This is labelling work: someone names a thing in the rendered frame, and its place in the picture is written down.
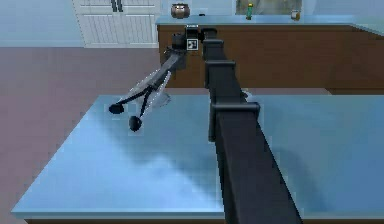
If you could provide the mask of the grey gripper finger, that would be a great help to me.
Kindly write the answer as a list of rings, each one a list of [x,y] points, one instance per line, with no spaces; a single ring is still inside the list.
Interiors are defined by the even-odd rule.
[[[142,126],[141,118],[144,115],[147,107],[149,106],[148,100],[149,100],[149,97],[150,97],[152,92],[153,92],[152,88],[146,88],[143,91],[141,91],[140,93],[137,93],[134,96],[132,96],[133,100],[136,100],[139,97],[143,97],[143,102],[141,103],[140,114],[138,116],[131,116],[129,119],[129,127],[133,132],[138,131]]]

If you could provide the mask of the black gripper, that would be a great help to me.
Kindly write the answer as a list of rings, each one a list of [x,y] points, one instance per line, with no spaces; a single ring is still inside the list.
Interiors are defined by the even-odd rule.
[[[124,112],[124,104],[136,100],[140,97],[144,97],[140,114],[143,115],[149,108],[149,97],[155,92],[164,82],[169,72],[174,72],[178,69],[185,68],[186,57],[186,38],[184,34],[176,33],[172,35],[172,44],[168,46],[164,51],[165,61],[161,64],[158,71],[155,72],[153,78],[148,82],[140,92],[133,94],[127,98],[121,99],[118,102],[109,106],[109,112],[112,114],[121,114]]]

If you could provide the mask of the blue top table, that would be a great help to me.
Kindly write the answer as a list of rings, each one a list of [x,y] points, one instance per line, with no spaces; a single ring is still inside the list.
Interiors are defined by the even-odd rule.
[[[21,219],[223,217],[209,99],[175,95],[132,132],[96,99],[27,189]],[[384,96],[262,95],[259,122],[303,218],[384,218]]]

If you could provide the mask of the white slatted cupboard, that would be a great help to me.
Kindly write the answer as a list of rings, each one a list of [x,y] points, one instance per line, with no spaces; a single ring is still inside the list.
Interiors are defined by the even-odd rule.
[[[72,0],[86,48],[157,48],[161,0]]]

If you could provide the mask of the brown round pot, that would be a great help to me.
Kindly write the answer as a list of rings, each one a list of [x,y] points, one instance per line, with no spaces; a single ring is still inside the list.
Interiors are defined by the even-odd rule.
[[[184,19],[190,16],[190,8],[186,3],[175,3],[171,7],[171,16],[176,19]]]

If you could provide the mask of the brown counter with blue top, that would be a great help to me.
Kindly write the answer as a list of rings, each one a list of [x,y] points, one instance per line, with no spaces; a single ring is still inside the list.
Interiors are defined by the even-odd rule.
[[[190,16],[157,19],[159,50],[188,24],[213,27],[246,88],[384,95],[384,20],[352,15]]]

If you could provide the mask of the window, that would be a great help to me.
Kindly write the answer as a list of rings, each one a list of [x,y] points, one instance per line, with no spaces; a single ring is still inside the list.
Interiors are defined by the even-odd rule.
[[[253,15],[289,15],[292,10],[301,10],[303,0],[236,0],[236,15],[245,15],[252,4]]]

